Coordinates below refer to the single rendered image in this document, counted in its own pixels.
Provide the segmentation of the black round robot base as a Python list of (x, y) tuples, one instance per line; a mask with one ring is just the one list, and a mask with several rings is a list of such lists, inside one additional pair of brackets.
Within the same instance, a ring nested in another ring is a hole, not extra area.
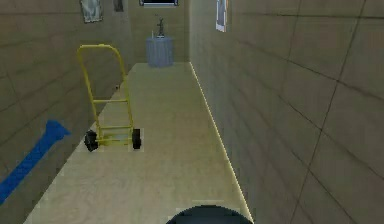
[(179, 212), (166, 224), (253, 224), (253, 222), (226, 207), (200, 205)]

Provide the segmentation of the white and orange framed picture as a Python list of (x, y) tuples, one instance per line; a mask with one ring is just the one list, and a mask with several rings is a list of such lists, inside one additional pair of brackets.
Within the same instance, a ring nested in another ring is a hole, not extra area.
[(228, 0), (216, 1), (216, 29), (220, 32), (227, 31)]

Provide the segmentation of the yellow hand truck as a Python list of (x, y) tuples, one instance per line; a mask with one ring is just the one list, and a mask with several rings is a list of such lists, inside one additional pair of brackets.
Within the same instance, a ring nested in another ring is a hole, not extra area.
[[(119, 99), (96, 99), (93, 95), (93, 90), (90, 83), (89, 73), (85, 66), (82, 52), (86, 49), (109, 49), (116, 56), (122, 76), (122, 84), (127, 86), (127, 71), (124, 67), (122, 56), (117, 48), (108, 44), (84, 44), (77, 49), (77, 58), (83, 72), (88, 97), (90, 100), (93, 118), (95, 121), (96, 130), (88, 130), (85, 133), (84, 144), (89, 152), (93, 152), (101, 145), (109, 145), (110, 143), (121, 143), (122, 145), (132, 145), (134, 150), (139, 150), (142, 146), (141, 130), (134, 125), (133, 114), (131, 109), (131, 100), (129, 91), (125, 90), (124, 96)], [(108, 103), (124, 103), (127, 106), (127, 115), (129, 118), (128, 125), (118, 126), (102, 126), (97, 114), (97, 104)]]

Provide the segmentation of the dark framed window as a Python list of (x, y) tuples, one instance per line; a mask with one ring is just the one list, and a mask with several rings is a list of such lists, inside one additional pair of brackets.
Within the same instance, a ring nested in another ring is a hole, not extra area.
[(139, 0), (140, 6), (178, 6), (178, 0)]

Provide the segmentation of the grey framed picture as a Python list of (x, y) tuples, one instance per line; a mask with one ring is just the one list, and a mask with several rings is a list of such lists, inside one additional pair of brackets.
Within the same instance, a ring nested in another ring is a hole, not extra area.
[(103, 19), (101, 0), (80, 0), (85, 23), (99, 22)]

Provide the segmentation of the blue bar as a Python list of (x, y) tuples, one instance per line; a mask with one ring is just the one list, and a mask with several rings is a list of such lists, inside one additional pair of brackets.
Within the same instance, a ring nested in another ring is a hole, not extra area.
[(32, 171), (50, 148), (61, 141), (65, 136), (69, 136), (67, 130), (60, 122), (48, 120), (45, 131), (37, 141), (35, 146), (23, 158), (23, 160), (0, 182), (0, 205), (12, 194), (22, 180)]

